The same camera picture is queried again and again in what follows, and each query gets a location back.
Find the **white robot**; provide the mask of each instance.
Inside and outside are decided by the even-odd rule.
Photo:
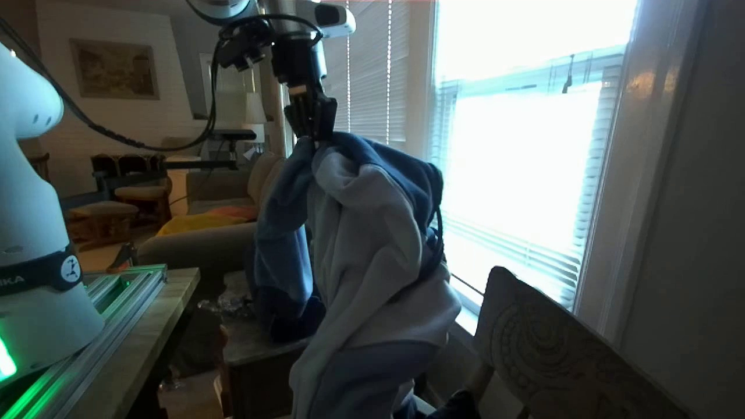
[[[85,347],[100,331],[61,201],[18,140],[62,117],[53,86],[0,45],[0,391]]]
[[[286,86],[284,117],[298,137],[329,137],[333,132],[336,100],[326,97],[323,42],[348,36],[353,14],[319,0],[185,0],[213,26],[223,26],[213,63],[246,69],[270,52],[273,73]]]

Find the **framed picture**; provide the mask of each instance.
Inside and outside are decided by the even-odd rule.
[[[148,45],[69,39],[82,97],[159,100]]]

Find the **lamp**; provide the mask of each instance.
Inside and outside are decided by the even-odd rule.
[[[202,55],[202,84],[208,104],[211,104],[211,55]],[[221,159],[219,153],[232,153],[231,159],[242,162],[238,156],[252,156],[256,147],[266,141],[266,112],[260,103],[260,91],[256,84],[259,68],[238,73],[235,68],[221,68],[213,86],[213,132],[216,140],[231,140],[231,151],[213,141],[202,147],[202,159]]]

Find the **green light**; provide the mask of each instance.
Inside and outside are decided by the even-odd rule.
[[[13,376],[17,372],[18,372],[18,368],[0,337],[0,381]]]

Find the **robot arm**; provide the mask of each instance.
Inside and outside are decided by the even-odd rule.
[[[299,140],[333,132],[336,100],[323,96],[323,36],[348,36],[355,27],[346,7],[315,0],[189,0],[191,10],[221,27],[216,63],[246,69],[273,52],[273,73],[286,84],[284,110]]]

